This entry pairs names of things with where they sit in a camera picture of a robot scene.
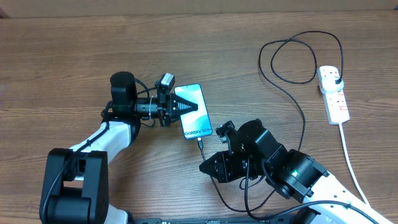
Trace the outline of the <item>Samsung Galaxy smartphone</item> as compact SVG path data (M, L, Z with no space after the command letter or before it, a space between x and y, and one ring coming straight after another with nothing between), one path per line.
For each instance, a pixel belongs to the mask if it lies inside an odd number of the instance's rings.
M201 138L212 135L212 127L201 85L178 86L175 94L184 100L197 104L198 108L180 116L185 139Z

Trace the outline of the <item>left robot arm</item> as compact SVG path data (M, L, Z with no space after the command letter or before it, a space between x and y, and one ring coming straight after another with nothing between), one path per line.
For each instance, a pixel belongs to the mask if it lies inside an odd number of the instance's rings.
M112 100L101 112L99 129L69 148L54 148L45 166L39 217L42 223L134 223L130 212L109 203L108 164L136 139L144 120L170 126L198 105L171 92L175 77L155 82L155 97L140 98L142 82L130 72L110 78Z

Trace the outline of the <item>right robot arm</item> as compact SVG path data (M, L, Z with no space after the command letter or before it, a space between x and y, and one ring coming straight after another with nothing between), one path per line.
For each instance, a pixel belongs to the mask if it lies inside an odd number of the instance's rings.
M261 120L248 121L239 129L228 121L216 133L228 144L228 150L205 160L199 166L201 172L220 183L263 176L283 198L299 202L286 211L257 217L258 221L297 212L294 223L389 223L314 158L295 149L286 150Z

